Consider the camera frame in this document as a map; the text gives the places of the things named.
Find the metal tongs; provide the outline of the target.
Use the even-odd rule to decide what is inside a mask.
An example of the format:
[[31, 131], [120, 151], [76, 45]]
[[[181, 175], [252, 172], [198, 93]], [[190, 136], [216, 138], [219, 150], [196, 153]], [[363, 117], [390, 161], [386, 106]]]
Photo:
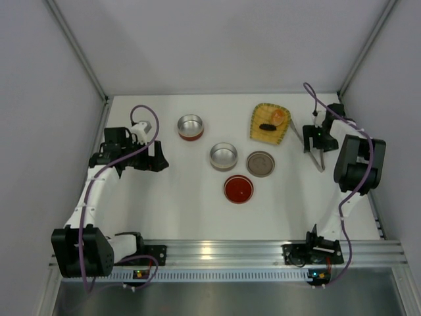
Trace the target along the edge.
[[[292, 129], [292, 131], [294, 132], [294, 134], [298, 137], [298, 139], [301, 142], [301, 144], [304, 145], [304, 139], [300, 135], [300, 133], [298, 132], [297, 128], [295, 127], [295, 124], [294, 124], [293, 120], [290, 121], [289, 126]], [[314, 163], [316, 169], [320, 173], [323, 173], [325, 171], [325, 169], [326, 169], [326, 166], [325, 166], [325, 163], [324, 163], [324, 154], [323, 154], [323, 151], [322, 150], [319, 151], [319, 156], [320, 156], [320, 159], [319, 160], [317, 160], [317, 158], [314, 156], [314, 154], [311, 151], [308, 151], [307, 152], [307, 155], [311, 158], [311, 160]]]

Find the orange food piece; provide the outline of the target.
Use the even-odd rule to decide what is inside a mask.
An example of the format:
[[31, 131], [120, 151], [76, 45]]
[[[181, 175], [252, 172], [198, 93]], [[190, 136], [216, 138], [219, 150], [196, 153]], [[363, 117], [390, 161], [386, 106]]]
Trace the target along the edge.
[[274, 126], [280, 126], [286, 117], [287, 115], [282, 109], [275, 109], [271, 113], [270, 123]]

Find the black spiky food piece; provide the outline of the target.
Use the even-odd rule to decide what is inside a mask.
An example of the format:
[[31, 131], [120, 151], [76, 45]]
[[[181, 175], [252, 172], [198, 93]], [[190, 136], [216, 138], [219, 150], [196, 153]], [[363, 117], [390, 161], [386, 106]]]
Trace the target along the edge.
[[268, 123], [262, 123], [259, 125], [259, 128], [264, 131], [273, 132], [277, 130], [277, 126]]

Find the beige lid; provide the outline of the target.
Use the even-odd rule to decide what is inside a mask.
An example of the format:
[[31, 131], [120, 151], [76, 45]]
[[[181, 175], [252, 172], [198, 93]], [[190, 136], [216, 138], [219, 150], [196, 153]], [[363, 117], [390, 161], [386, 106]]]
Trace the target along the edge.
[[272, 174], [276, 163], [268, 152], [254, 151], [248, 155], [245, 165], [250, 174], [264, 178]]

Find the beige steel container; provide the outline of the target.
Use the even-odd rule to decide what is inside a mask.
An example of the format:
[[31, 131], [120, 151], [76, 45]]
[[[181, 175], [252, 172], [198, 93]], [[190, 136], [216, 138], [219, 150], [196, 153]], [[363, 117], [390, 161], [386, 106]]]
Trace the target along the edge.
[[230, 143], [220, 142], [210, 149], [210, 164], [218, 171], [229, 171], [237, 165], [237, 149]]

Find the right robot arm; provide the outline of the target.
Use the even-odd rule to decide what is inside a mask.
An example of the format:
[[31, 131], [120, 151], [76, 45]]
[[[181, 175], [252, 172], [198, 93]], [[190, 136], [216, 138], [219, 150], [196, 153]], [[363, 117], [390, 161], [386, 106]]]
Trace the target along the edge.
[[333, 170], [339, 193], [311, 231], [306, 234], [306, 251], [311, 261], [331, 259], [343, 263], [339, 240], [345, 219], [367, 193], [377, 188], [382, 176], [386, 143], [369, 138], [355, 121], [346, 117], [344, 105], [333, 103], [326, 111], [313, 111], [314, 124], [303, 127], [304, 152], [338, 151]]

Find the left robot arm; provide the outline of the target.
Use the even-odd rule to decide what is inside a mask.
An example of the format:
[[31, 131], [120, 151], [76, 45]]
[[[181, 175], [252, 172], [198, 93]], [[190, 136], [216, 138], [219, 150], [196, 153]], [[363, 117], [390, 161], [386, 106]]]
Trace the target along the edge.
[[121, 210], [107, 208], [123, 171], [160, 172], [168, 168], [161, 143], [152, 140], [149, 154], [148, 121], [131, 128], [104, 130], [105, 140], [89, 159], [87, 179], [77, 206], [63, 228], [54, 229], [51, 243], [64, 278], [107, 277], [115, 265], [165, 264], [165, 250], [146, 246], [138, 232], [117, 232]]

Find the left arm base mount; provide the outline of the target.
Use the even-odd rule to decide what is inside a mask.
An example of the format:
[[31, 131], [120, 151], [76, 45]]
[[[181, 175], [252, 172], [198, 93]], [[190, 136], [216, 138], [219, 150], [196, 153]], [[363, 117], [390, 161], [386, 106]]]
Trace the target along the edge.
[[121, 259], [116, 266], [153, 266], [155, 262], [152, 257], [158, 262], [158, 266], [165, 266], [166, 253], [166, 245], [147, 244], [140, 251]]

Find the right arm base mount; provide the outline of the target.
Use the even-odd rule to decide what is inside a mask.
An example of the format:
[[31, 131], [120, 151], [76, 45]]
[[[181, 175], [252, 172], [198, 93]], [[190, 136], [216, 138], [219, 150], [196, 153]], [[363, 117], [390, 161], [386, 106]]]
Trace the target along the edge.
[[304, 267], [305, 265], [325, 265], [328, 259], [332, 265], [344, 263], [339, 244], [333, 247], [309, 246], [307, 244], [286, 244], [282, 246], [286, 265]]

